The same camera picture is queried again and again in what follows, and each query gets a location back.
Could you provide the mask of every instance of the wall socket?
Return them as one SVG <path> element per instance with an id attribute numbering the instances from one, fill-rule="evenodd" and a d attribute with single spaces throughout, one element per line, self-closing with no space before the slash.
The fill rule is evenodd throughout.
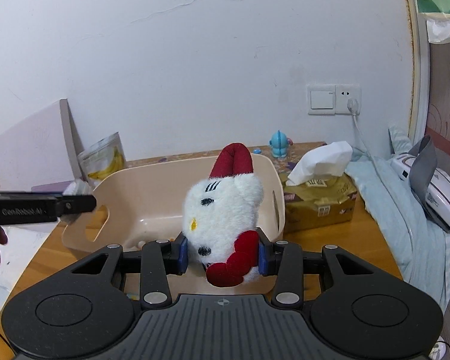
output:
<path id="1" fill-rule="evenodd" d="M 339 84 L 335 85 L 335 113 L 339 115 L 351 115 L 347 103 L 349 99 L 356 99 L 358 102 L 358 112 L 362 108 L 362 89 L 360 85 Z"/>

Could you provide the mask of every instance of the white plush head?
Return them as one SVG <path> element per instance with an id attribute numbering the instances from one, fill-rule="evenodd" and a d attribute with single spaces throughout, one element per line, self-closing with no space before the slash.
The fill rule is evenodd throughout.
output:
<path id="1" fill-rule="evenodd" d="M 182 227 L 190 258 L 206 265 L 225 262 L 238 235 L 257 226 L 262 200 L 263 186 L 253 173 L 210 178 L 194 185 L 185 198 Z"/>

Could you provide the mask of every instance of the blue toy figurine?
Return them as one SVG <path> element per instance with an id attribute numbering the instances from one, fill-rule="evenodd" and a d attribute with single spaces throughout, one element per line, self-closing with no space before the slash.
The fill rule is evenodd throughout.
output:
<path id="1" fill-rule="evenodd" d="M 290 138 L 278 130 L 274 135 L 271 136 L 270 146 L 271 154 L 275 158 L 285 158 L 287 156 L 287 149 L 289 145 L 293 145 Z"/>

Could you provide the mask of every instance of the blue gripper pad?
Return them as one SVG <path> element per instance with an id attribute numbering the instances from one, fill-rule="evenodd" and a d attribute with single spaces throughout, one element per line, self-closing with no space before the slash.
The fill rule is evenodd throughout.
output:
<path id="1" fill-rule="evenodd" d="M 259 242 L 258 244 L 258 273 L 266 275 L 268 273 L 268 261 L 265 255 L 265 246 Z"/>
<path id="2" fill-rule="evenodd" d="M 188 268 L 188 240 L 183 237 L 180 244 L 180 255 L 178 256 L 178 271 L 184 274 Z"/>

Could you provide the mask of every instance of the floor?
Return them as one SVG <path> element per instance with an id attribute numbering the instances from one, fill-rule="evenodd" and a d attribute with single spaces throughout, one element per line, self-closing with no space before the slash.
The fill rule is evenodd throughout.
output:
<path id="1" fill-rule="evenodd" d="M 28 263 L 55 225 L 56 223 L 4 226 L 8 244 L 0 245 L 0 310 Z"/>

